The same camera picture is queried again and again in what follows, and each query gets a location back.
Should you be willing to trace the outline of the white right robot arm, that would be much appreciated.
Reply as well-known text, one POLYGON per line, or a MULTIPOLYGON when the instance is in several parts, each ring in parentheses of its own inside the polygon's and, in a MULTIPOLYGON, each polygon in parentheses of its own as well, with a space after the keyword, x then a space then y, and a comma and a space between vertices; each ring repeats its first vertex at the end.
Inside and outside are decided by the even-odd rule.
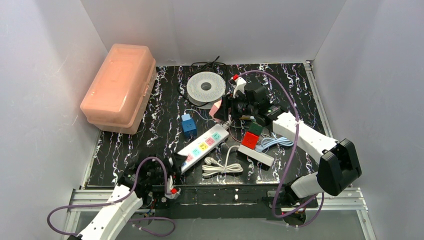
POLYGON ((297 120, 286 107, 271 103, 259 83, 237 84, 222 97, 213 117, 222 121, 252 116, 257 124, 288 138, 318 164, 318 171, 301 176, 284 187, 287 199, 298 201, 318 193, 338 196, 362 175, 357 151, 348 139, 338 141, 297 120))

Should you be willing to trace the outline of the pink cube adapter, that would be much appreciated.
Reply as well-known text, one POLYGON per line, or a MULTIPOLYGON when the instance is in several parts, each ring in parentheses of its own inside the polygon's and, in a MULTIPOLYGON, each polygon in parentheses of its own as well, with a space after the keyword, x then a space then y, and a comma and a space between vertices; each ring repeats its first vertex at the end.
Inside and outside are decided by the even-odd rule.
POLYGON ((228 108, 222 100, 219 100, 213 104, 209 111, 209 115, 216 123, 226 122, 228 120, 228 108))

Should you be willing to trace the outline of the white colourful power strip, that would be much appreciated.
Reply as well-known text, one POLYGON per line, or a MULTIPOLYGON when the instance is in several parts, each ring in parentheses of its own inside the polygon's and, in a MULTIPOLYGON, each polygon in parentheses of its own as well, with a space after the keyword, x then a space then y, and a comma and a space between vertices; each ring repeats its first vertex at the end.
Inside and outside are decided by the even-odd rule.
POLYGON ((176 155, 187 156, 187 159, 181 168, 182 174, 193 167, 212 150, 217 148, 219 144, 229 137, 229 135, 230 133, 228 130, 226 130, 222 125, 216 124, 183 149, 179 150, 176 155))

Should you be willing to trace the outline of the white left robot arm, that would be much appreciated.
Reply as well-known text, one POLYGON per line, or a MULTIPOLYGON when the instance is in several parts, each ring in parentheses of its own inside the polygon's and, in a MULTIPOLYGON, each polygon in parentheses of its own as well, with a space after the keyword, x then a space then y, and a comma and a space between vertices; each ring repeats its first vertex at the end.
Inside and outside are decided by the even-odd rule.
POLYGON ((155 156, 148 156, 130 167, 119 177, 111 195, 105 203, 85 205, 99 207, 100 210, 83 230, 72 233, 69 240, 114 240, 140 209, 144 201, 155 198, 149 196, 154 186, 163 186, 165 200, 177 198, 181 192, 175 188, 173 164, 155 156))

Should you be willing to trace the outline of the white plug with cable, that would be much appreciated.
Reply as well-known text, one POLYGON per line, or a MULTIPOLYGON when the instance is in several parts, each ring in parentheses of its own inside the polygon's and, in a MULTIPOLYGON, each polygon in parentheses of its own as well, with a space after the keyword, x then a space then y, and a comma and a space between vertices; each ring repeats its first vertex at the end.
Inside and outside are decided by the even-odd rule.
POLYGON ((244 171, 243 167, 239 163, 228 164, 229 156, 232 150, 238 149, 240 146, 235 145, 231 146, 225 157, 224 164, 219 163, 213 157, 206 157, 204 159, 204 164, 201 167, 202 169, 202 177, 210 178, 214 175, 222 175, 222 174, 239 174, 244 171))

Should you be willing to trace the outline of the blue cube adapter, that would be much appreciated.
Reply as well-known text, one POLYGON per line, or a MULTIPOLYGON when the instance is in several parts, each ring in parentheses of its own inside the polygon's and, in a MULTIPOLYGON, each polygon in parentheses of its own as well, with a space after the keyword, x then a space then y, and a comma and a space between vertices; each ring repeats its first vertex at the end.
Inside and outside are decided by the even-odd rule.
POLYGON ((181 115, 181 126, 186 138, 196 137, 198 135, 195 121, 189 114, 181 115))

